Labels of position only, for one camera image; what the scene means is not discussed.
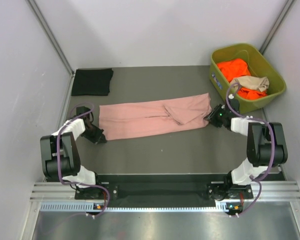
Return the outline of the pink t shirt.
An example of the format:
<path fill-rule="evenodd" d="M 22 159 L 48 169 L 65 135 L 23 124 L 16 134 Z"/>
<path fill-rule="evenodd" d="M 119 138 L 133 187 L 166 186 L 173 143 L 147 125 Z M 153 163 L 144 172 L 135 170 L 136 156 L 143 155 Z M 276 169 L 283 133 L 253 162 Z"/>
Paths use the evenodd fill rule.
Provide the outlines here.
<path fill-rule="evenodd" d="M 149 137 L 204 128 L 210 112 L 208 93 L 147 102 L 101 105 L 99 128 L 107 140 Z"/>

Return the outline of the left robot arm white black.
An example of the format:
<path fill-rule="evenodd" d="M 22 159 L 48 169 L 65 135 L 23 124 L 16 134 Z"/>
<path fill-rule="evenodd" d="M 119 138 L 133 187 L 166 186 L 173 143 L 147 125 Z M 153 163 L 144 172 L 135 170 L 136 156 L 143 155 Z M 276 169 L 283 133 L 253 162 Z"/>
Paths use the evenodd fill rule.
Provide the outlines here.
<path fill-rule="evenodd" d="M 78 106 L 76 115 L 66 120 L 56 132 L 40 138 L 42 171 L 50 180 L 76 185 L 92 198 L 99 198 L 104 187 L 98 175 L 81 164 L 76 141 L 83 137 L 93 144 L 107 142 L 104 130 L 93 124 L 93 111 L 86 106 Z"/>

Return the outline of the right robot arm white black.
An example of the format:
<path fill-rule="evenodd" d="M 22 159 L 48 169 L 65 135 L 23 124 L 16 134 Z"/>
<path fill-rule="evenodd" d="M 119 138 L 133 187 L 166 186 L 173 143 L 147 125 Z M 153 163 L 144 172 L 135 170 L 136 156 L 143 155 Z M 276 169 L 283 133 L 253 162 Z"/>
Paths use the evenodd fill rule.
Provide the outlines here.
<path fill-rule="evenodd" d="M 216 128 L 247 137 L 246 158 L 224 176 L 221 189 L 229 198 L 235 198 L 253 180 L 263 180 L 270 170 L 288 160 L 288 149 L 283 125 L 239 114 L 237 99 L 228 99 L 217 105 L 204 119 Z"/>

